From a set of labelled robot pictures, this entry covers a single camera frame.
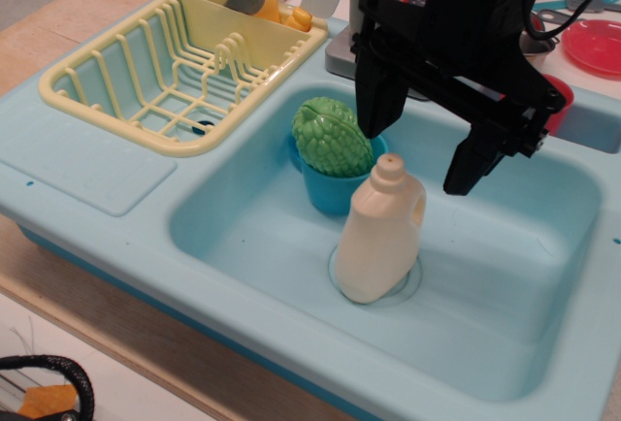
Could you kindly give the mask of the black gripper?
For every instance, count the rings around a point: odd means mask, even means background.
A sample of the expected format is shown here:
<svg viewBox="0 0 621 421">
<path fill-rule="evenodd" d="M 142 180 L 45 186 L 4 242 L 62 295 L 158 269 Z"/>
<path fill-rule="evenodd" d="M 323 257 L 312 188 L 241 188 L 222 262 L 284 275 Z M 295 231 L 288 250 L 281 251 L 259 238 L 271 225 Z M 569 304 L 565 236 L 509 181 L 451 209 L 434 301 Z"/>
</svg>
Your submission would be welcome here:
<svg viewBox="0 0 621 421">
<path fill-rule="evenodd" d="M 524 57 L 535 0 L 360 0 L 353 35 L 358 125 L 369 139 L 402 115 L 410 89 L 468 121 L 443 190 L 466 196 L 505 155 L 532 155 L 561 97 Z"/>
</svg>

